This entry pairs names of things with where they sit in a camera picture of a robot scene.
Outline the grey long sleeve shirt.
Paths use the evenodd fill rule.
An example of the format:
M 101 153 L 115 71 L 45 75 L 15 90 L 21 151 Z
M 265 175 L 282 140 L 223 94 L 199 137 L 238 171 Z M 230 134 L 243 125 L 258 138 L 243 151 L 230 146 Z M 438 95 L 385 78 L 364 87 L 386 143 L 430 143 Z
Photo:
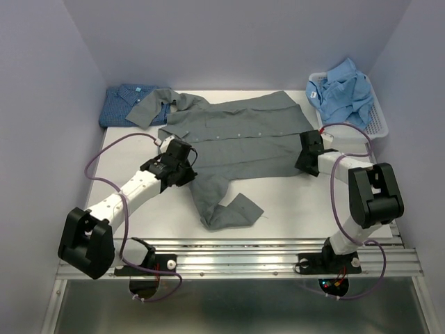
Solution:
M 130 92 L 123 99 L 131 107 L 127 120 L 142 129 L 150 126 L 164 105 L 176 107 L 158 136 L 174 135 L 197 150 L 197 176 L 190 191 L 208 230 L 253 225 L 263 210 L 242 193 L 228 205 L 220 204 L 229 183 L 297 175 L 300 134 L 313 128 L 300 105 L 283 91 L 219 104 L 169 88 L 143 95 Z

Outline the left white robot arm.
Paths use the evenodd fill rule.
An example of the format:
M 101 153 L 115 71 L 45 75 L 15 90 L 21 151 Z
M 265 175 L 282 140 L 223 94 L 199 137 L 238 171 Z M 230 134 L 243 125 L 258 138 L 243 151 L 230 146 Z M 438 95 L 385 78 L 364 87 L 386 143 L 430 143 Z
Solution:
M 65 220 L 58 257 L 92 279 L 110 268 L 133 267 L 140 274 L 165 275 L 155 262 L 155 249 L 139 238 L 114 239 L 121 226 L 129 229 L 129 217 L 167 188 L 181 187 L 196 177 L 188 156 L 194 149 L 174 137 L 164 141 L 161 153 L 146 161 L 136 174 L 114 193 L 87 209 L 75 207 Z

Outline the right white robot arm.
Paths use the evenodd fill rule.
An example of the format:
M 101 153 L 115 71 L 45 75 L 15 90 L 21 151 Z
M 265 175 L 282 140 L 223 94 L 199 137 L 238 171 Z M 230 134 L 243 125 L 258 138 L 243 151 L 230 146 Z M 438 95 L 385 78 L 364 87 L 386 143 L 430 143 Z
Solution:
M 300 273 L 327 272 L 351 266 L 359 271 L 357 250 L 371 234 L 404 213 L 404 203 L 390 164 L 361 161 L 360 154 L 346 154 L 326 148 L 322 134 L 311 130 L 300 134 L 301 152 L 295 167 L 306 174 L 330 176 L 331 208 L 338 232 L 327 238 L 321 251 L 300 253 Z M 350 216 L 339 220 L 334 198 L 334 183 L 348 186 Z

